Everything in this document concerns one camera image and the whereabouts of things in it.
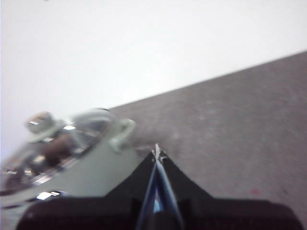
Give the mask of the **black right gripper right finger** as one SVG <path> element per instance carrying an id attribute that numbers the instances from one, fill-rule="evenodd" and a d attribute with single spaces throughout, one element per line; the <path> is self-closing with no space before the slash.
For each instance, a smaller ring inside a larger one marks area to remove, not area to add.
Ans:
<path id="1" fill-rule="evenodd" d="M 161 151 L 154 150 L 155 226 L 175 230 L 301 230 L 293 211 L 265 200 L 209 195 Z"/>

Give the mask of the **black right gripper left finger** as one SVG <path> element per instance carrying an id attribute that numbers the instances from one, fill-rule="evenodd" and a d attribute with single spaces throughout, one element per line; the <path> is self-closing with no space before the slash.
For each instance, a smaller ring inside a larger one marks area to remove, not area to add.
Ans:
<path id="1" fill-rule="evenodd" d="M 132 230 L 154 168 L 149 153 L 132 174 L 105 196 L 64 196 L 31 205 L 19 230 Z"/>

